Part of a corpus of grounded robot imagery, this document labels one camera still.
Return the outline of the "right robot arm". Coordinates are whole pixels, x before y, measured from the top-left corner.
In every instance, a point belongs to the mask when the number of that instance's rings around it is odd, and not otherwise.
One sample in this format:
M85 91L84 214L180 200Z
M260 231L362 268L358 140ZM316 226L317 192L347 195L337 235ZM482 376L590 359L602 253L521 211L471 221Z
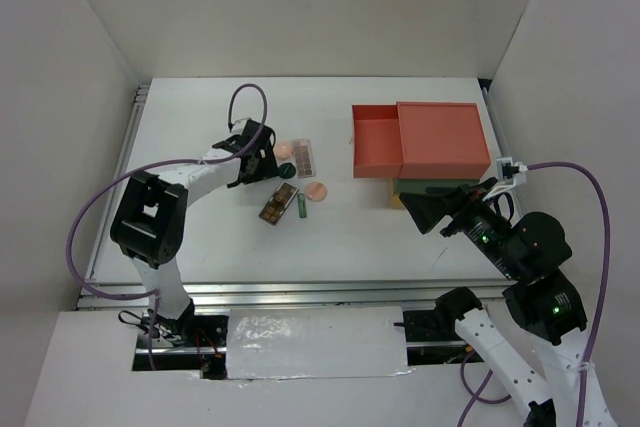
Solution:
M426 234L443 218L441 235L464 235L510 281L503 297L543 365L537 373L498 331L479 298L458 287L435 301L435 326L461 338L502 382L527 426L613 426L587 354L588 321L578 290L560 267L572 250L561 224L533 212L517 223L496 211L494 178L476 186L402 193L400 201Z

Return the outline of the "dark green round compact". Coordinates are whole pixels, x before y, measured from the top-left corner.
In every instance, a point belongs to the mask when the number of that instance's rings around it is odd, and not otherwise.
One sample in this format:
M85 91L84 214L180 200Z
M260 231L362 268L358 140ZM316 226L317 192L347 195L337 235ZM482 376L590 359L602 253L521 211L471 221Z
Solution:
M284 162L278 166L278 175L282 179L292 179L297 175L296 166L291 162Z

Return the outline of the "coral top drawer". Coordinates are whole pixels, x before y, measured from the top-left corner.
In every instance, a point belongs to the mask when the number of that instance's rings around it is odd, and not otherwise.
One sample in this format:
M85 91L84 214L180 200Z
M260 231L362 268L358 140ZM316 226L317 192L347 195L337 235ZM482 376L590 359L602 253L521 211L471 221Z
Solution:
M353 177L398 178L403 165L396 104L353 105Z

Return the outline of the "green lipstick tube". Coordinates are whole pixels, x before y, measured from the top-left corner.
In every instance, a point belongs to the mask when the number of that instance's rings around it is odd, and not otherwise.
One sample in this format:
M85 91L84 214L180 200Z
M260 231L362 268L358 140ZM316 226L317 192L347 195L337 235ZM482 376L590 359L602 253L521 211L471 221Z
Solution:
M299 193L297 195L297 202L298 202L298 213L299 213L299 217L301 219L304 219L307 217L307 208L306 208L306 198L305 195L302 193Z

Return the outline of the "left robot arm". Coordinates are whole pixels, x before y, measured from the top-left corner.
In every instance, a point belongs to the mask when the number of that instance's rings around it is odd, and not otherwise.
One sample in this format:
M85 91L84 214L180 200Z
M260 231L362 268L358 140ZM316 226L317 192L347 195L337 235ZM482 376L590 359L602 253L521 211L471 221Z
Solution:
M245 119L196 162L159 173L142 170L128 180L110 237L131 260L144 288L156 293L150 314L171 344L185 345L196 333L194 302L177 264L187 209L218 188L276 177L275 139L272 128Z

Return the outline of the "green drawer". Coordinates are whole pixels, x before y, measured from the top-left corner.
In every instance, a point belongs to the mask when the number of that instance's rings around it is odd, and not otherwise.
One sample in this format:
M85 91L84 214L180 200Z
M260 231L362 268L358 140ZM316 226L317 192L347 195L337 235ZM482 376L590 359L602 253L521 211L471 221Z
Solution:
M424 194L427 189L453 189L462 185L476 185L479 179L392 179L393 192Z

